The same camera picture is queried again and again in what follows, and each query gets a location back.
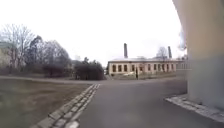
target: stone curb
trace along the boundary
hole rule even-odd
[[[76,96],[70,102],[64,104],[61,108],[49,114],[48,117],[30,128],[64,128],[69,121],[72,121],[72,118],[74,118],[77,113],[84,110],[98,88],[99,85],[97,84],[91,85],[80,95]]]
[[[183,96],[175,96],[171,98],[166,98],[167,101],[181,106],[187,110],[194,111],[204,117],[210,118],[214,121],[224,123],[224,112],[218,109],[209,108],[203,105],[199,105],[187,100]]]

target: asphalt road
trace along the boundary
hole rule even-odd
[[[164,100],[186,93],[186,81],[109,81],[102,83],[80,116],[79,128],[224,128]]]

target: smokestack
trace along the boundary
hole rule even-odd
[[[169,54],[169,58],[172,58],[172,53],[171,53],[171,48],[170,48],[170,46],[168,46],[168,54]]]
[[[128,58],[128,49],[126,43],[124,43],[124,58]]]

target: concrete wall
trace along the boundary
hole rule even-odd
[[[173,0],[187,40],[189,99],[224,109],[224,7],[221,0]]]

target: yellow building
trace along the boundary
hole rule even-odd
[[[123,58],[115,59],[109,63],[109,74],[155,74],[157,72],[174,72],[178,68],[183,68],[182,60],[175,59],[142,59],[142,58]]]
[[[0,43],[0,68],[10,65],[10,57],[6,54],[7,47],[7,43]]]

